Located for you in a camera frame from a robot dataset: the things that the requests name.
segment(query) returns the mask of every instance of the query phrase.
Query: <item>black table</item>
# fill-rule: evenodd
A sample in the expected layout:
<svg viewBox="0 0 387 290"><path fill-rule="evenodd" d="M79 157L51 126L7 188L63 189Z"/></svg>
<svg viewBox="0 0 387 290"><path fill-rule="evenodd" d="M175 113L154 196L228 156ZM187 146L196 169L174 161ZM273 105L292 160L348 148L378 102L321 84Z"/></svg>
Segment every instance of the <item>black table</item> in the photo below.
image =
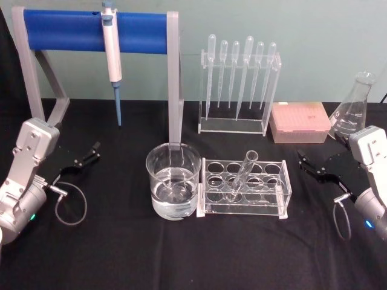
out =
<svg viewBox="0 0 387 290"><path fill-rule="evenodd" d="M330 113L337 104L326 104ZM0 180L12 162L23 111L2 104ZM296 149L316 161L345 149L324 144L274 144L267 137L197 134L197 102L186 102L182 141L208 159L286 160L293 195L289 218L195 214L166 221L152 209L145 158L167 140L165 102L123 101L123 126L113 101L72 100L59 144L85 152L101 142L101 160L76 177L88 215L78 227L54 215L57 194L20 237L2 249L0 289L387 289L387 244L345 205L353 237L337 236L331 211L341 191L318 184L298 167ZM367 124L387 128L387 106L369 104Z"/></svg>

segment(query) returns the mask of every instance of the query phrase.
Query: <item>clear plastic stand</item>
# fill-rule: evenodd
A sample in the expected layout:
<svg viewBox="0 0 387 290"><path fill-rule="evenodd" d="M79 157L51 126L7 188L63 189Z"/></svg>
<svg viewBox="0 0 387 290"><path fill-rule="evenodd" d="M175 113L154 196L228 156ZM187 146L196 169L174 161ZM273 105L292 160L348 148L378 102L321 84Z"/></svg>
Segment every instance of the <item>clear plastic stand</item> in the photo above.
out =
<svg viewBox="0 0 387 290"><path fill-rule="evenodd" d="M209 114L206 117L206 97L207 83L209 73L209 59L207 52L201 51L201 100L199 109L199 127L200 132L228 132L228 133L248 133L248 134L263 134L266 135L267 125L272 109L272 103L277 87L279 73L281 70L281 58L279 53L274 54L273 61L270 61L268 55L251 55L248 62L246 76L241 77L244 66L242 57L236 61L235 79L233 81L233 89L231 90L231 106L229 105L230 79L232 77L232 54L226 57L224 63L221 62L219 56L215 56L212 64L212 86L210 86L210 107ZM218 76L221 68L224 67L224 76L222 90L218 88ZM254 84L256 71L259 70L259 80ZM263 76L267 77L267 83L261 81ZM239 88L241 82L246 82L246 87L243 85L243 90ZM236 100L239 99L240 92L243 92L241 97L242 104L238 117ZM252 105L250 105L251 95L253 94Z"/></svg>
<svg viewBox="0 0 387 290"><path fill-rule="evenodd" d="M286 219L291 185L285 160L255 162L247 182L232 190L242 161L203 158L197 217L208 213L261 214Z"/></svg>

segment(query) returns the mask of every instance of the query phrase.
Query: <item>white wall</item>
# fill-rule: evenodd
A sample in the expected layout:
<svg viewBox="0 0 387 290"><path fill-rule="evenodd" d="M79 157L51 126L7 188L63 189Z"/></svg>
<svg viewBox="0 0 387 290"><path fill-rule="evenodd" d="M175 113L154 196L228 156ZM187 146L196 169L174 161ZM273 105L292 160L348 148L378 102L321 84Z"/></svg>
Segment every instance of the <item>white wall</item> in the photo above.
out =
<svg viewBox="0 0 387 290"><path fill-rule="evenodd" d="M120 11L180 13L183 91L198 100L200 51L215 33L220 43L247 35L277 43L282 71L277 101L339 102L349 93L358 71L378 77L369 102L387 93L387 0L115 0ZM11 7L93 10L101 1L2 0L10 26ZM54 68L70 98L112 98L103 53L50 51ZM123 54L122 98L165 100L166 58ZM53 93L40 72L44 97Z"/></svg>

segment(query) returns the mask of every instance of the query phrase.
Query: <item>glass beaker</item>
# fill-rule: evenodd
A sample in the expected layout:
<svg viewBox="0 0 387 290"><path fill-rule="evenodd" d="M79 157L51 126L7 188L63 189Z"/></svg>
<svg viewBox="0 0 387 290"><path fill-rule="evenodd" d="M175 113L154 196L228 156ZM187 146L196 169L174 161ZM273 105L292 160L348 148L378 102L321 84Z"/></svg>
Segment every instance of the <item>glass beaker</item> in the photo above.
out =
<svg viewBox="0 0 387 290"><path fill-rule="evenodd" d="M190 216L197 207L199 153L185 144L164 143L146 157L156 213L170 221Z"/></svg>
<svg viewBox="0 0 387 290"><path fill-rule="evenodd" d="M375 75L370 72L362 71L356 74L355 84L350 94L329 118L331 129L328 134L330 137L335 139L336 132L344 137L349 137L351 134L364 129L367 97L375 81Z"/></svg>

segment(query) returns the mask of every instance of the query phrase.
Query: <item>acrylic test tube rack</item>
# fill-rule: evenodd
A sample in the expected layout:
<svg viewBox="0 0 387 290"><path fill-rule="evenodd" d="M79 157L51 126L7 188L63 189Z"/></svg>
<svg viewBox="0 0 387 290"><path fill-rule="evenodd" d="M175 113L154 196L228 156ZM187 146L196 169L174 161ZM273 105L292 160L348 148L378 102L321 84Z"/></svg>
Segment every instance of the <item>acrylic test tube rack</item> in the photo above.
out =
<svg viewBox="0 0 387 290"><path fill-rule="evenodd" d="M228 132L228 133L247 133L266 135L272 103L275 96L279 73L281 70L281 58L279 53L275 53L273 61L268 61L268 55L262 55L261 65L256 62L255 54L251 55L247 68L246 84L243 93L243 103L239 117L236 120L236 101L241 84L241 74L243 69L243 55L239 55L235 80L232 89L232 102L229 107L229 85L232 70L232 54L229 49L224 64L223 85L221 90L221 100L218 107L218 76L221 68L220 56L217 54L213 61L212 89L210 95L210 109L206 118L206 97L207 97L207 80L209 60L207 52L201 51L201 81L200 81L200 110L198 133L201 132ZM249 108L252 78L254 70L259 66L259 79L256 83L254 99L251 108ZM266 71L270 70L265 94L261 105L261 92L264 82L262 81Z"/></svg>
<svg viewBox="0 0 387 290"><path fill-rule="evenodd" d="M232 192L242 161L206 160L202 163L197 216L209 213L261 214L286 219L291 185L286 161L255 163L247 182Z"/></svg>

